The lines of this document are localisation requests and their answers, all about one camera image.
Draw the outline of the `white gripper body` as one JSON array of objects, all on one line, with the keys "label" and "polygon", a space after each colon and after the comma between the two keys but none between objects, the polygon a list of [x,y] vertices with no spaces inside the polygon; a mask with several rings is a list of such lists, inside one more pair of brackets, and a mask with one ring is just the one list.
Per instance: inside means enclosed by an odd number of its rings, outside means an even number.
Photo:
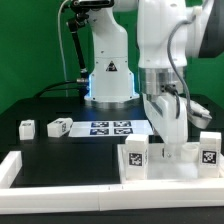
[{"label": "white gripper body", "polygon": [[180,101],[180,114],[176,117],[176,99],[169,93],[160,95],[152,102],[143,95],[143,105],[147,118],[165,144],[185,144],[188,139],[187,111]]}]

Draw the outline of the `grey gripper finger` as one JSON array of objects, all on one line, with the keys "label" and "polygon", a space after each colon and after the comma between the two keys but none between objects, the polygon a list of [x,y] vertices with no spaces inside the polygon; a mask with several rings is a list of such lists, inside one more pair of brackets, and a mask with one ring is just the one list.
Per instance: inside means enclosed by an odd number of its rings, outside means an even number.
[{"label": "grey gripper finger", "polygon": [[165,144],[163,148],[163,157],[168,160],[176,160],[180,157],[180,144]]}]

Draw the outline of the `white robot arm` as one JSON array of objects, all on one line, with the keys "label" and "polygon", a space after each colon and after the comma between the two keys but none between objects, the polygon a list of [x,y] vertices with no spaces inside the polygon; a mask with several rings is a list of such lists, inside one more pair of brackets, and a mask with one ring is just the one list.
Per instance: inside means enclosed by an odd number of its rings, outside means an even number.
[{"label": "white robot arm", "polygon": [[[224,0],[87,0],[94,43],[94,70],[88,104],[110,108],[142,98],[147,118],[174,158],[188,139],[188,124],[204,129],[208,113],[193,107],[183,79],[188,57],[212,58],[224,52]],[[137,10],[138,77],[127,65],[127,33],[114,19],[116,11]]]}]

